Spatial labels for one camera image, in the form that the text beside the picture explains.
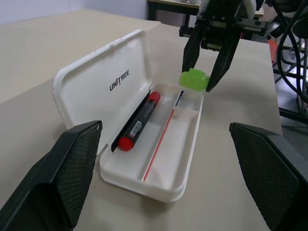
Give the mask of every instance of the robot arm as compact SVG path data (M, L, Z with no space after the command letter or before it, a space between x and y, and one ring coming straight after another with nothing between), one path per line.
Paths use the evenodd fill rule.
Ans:
M189 37L184 49L182 72L194 68L200 47L218 51L207 92L210 92L228 71L237 44L244 32L264 35L266 22L253 20L264 0L203 0L195 27L182 26L181 37Z

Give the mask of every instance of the red marker cap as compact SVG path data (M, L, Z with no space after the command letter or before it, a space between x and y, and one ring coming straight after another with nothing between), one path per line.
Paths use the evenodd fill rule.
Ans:
M118 143L119 149L126 152L132 149L133 146L134 146L133 141L127 137L121 137Z
M148 100L153 100L154 103L157 105L160 100L160 94L157 91L154 91L151 93Z

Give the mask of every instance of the marker label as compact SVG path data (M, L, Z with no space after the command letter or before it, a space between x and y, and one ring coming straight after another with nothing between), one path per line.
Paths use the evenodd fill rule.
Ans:
M137 134L137 132L142 128L142 122L140 122L139 120L137 121L137 123L135 124L135 126L133 127L133 129L131 130L131 132L129 133L129 136L131 138L134 138L135 135Z

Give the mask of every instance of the black marker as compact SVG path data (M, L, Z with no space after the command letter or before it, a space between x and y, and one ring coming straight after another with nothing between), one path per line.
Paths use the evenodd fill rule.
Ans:
M149 96L141 110L138 112L136 118L125 130L123 136L119 139L118 147L122 151L129 151L132 149L140 136L144 126L149 121L154 109L160 100L160 94L154 91Z

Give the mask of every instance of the unitree logo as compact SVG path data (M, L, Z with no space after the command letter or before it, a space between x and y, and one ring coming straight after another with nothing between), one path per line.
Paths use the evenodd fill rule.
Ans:
M115 79L115 82L113 82L110 85L110 91L112 91L114 88L116 88L116 86L121 85L121 81L123 81L127 76L129 76L129 69L126 72L124 72L124 74L121 75L119 78Z

